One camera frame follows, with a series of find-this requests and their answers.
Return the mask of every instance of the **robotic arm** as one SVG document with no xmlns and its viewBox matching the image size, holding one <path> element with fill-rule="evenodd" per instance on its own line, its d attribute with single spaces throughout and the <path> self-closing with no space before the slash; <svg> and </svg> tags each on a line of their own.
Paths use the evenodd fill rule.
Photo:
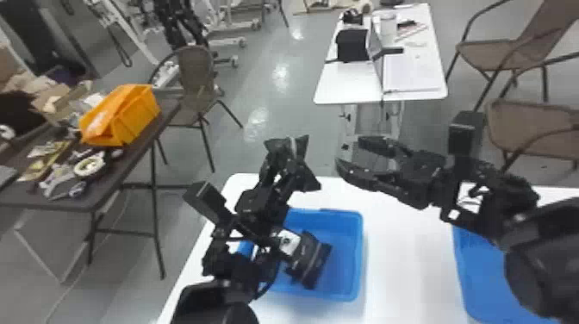
<svg viewBox="0 0 579 324">
<path fill-rule="evenodd" d="M 373 172 L 338 159 L 338 174 L 349 184 L 379 191 L 416 209 L 440 208 L 440 219 L 481 235 L 505 253 L 505 275 L 520 304 L 563 323 L 579 322 L 579 198 L 542 207 L 523 178 L 476 159 L 484 115 L 462 112 L 451 125 L 444 156 L 412 151 L 382 137 L 359 138 L 359 147 L 394 159 L 398 170 Z M 459 199 L 462 183 L 473 183 L 471 210 Z"/>
<path fill-rule="evenodd" d="M 214 280 L 185 288 L 173 323 L 258 323 L 248 307 L 273 284 L 282 263 L 296 282 L 313 289 L 331 251 L 312 234 L 283 227 L 294 191 L 319 190 L 320 183 L 304 162 L 308 136 L 268 140 L 268 154 L 253 189 L 241 195 L 231 213 L 225 198 L 207 182 L 193 184 L 184 200 L 215 224 L 202 259 L 203 275 Z M 240 236 L 232 236 L 237 231 Z M 250 240 L 252 258 L 230 253 L 228 242 Z"/>
</svg>

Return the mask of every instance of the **orange plastic bin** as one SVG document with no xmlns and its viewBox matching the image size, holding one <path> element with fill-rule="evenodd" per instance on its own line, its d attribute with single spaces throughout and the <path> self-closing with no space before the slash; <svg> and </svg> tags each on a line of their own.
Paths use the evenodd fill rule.
<svg viewBox="0 0 579 324">
<path fill-rule="evenodd" d="M 151 85 L 120 85 L 80 119 L 82 142 L 93 146 L 130 144 L 160 111 Z"/>
</svg>

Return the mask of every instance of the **blue plastic bin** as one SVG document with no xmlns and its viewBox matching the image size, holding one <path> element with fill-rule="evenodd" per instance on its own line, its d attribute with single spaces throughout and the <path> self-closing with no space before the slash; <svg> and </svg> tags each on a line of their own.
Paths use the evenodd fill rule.
<svg viewBox="0 0 579 324">
<path fill-rule="evenodd" d="M 503 252 L 462 228 L 453 228 L 452 236 L 464 308 L 472 318 L 493 324 L 557 324 L 519 305 L 503 273 Z"/>
<path fill-rule="evenodd" d="M 360 291 L 362 249 L 364 244 L 362 215 L 357 212 L 334 209 L 290 209 L 283 224 L 291 231 L 306 230 L 321 242 L 332 246 L 326 266 L 315 290 L 306 290 L 292 283 L 280 267 L 270 291 L 299 296 L 312 296 L 338 302 L 351 302 Z M 241 242 L 238 252 L 250 255 L 253 244 Z"/>
</svg>

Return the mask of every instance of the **brown chair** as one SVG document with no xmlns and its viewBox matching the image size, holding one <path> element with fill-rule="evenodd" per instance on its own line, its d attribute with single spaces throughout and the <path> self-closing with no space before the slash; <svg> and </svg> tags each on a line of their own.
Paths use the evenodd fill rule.
<svg viewBox="0 0 579 324">
<path fill-rule="evenodd" d="M 579 110 L 562 105 L 505 99 L 508 88 L 521 74 L 575 58 L 579 58 L 579 52 L 548 59 L 517 71 L 500 97 L 489 104 L 489 137 L 502 150 L 506 164 L 514 162 L 510 161 L 510 153 L 517 156 L 524 153 L 572 160 L 573 169 L 576 170 L 579 161 L 579 146 L 576 144 L 579 143 Z"/>
<path fill-rule="evenodd" d="M 237 117 L 235 117 L 233 112 L 231 112 L 229 107 L 222 100 L 218 99 L 219 94 L 215 88 L 214 82 L 215 70 L 213 56 L 206 47 L 181 47 L 175 52 L 169 54 L 159 63 L 157 68 L 155 68 L 149 78 L 149 84 L 153 82 L 159 69 L 173 57 L 177 57 L 179 63 L 180 81 L 183 88 L 160 90 L 167 92 L 177 91 L 182 94 L 181 109 L 172 119 L 169 127 L 194 128 L 201 130 L 203 144 L 209 159 L 209 165 L 211 166 L 211 171 L 215 172 L 215 164 L 213 162 L 213 157 L 211 156 L 207 133 L 205 132 L 204 124 L 209 125 L 209 122 L 204 117 L 205 114 L 207 114 L 216 104 L 219 104 L 225 109 L 231 118 L 233 118 L 240 128 L 243 128 L 243 125 Z M 157 139 L 157 144 L 163 161 L 165 164 L 168 164 L 165 150 L 163 149 L 159 139 Z"/>
<path fill-rule="evenodd" d="M 514 40 L 467 41 L 475 20 L 483 14 L 513 0 L 501 0 L 477 12 L 466 25 L 463 38 L 446 73 L 446 81 L 451 76 L 458 57 L 479 71 L 487 79 L 487 85 L 478 99 L 474 110 L 478 111 L 484 98 L 502 71 L 525 69 L 543 61 L 567 30 L 579 19 L 579 1 L 544 0 L 539 10 L 526 26 L 519 38 Z M 543 99 L 549 101 L 549 80 L 546 66 L 543 72 Z"/>
</svg>

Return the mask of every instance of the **cup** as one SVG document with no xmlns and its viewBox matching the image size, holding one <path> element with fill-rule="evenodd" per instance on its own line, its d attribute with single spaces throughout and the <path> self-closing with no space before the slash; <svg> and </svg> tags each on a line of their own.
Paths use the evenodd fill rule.
<svg viewBox="0 0 579 324">
<path fill-rule="evenodd" d="M 396 13 L 389 12 L 380 15 L 380 40 L 383 47 L 394 45 L 398 35 L 398 21 Z"/>
</svg>

